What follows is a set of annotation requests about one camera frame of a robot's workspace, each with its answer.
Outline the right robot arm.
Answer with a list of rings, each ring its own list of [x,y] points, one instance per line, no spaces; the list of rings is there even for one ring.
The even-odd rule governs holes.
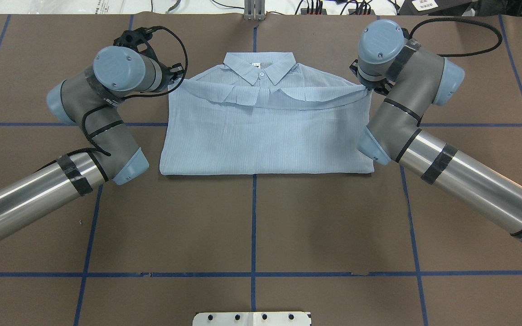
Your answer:
[[[431,105],[445,105],[465,72],[393,20],[367,25],[350,70],[384,96],[357,143],[381,165],[394,161],[466,205],[522,243],[522,186],[421,128]]]

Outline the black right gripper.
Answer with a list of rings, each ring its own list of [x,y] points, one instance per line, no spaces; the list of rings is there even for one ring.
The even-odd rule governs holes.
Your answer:
[[[394,87],[394,84],[383,76],[373,77],[363,72],[358,61],[352,62],[349,68],[362,85],[379,95],[387,96]]]

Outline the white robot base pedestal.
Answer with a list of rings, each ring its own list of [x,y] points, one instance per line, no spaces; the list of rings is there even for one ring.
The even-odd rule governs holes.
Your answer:
[[[193,326],[312,326],[310,312],[208,312],[194,316]]]

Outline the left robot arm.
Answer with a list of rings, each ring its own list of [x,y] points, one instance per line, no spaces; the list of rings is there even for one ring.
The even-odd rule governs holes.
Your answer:
[[[122,185],[145,173],[149,162],[118,106],[133,97],[157,97],[179,86],[188,60],[168,67],[153,50],[101,49],[83,72],[46,97],[64,124],[80,128],[89,147],[56,157],[0,190],[0,241],[109,181]]]

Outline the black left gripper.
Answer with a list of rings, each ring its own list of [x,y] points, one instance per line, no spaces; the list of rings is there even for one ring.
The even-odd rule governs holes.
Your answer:
[[[171,67],[164,65],[164,91],[167,91],[170,85],[173,85],[177,80],[185,75],[184,66],[181,63],[176,63]]]

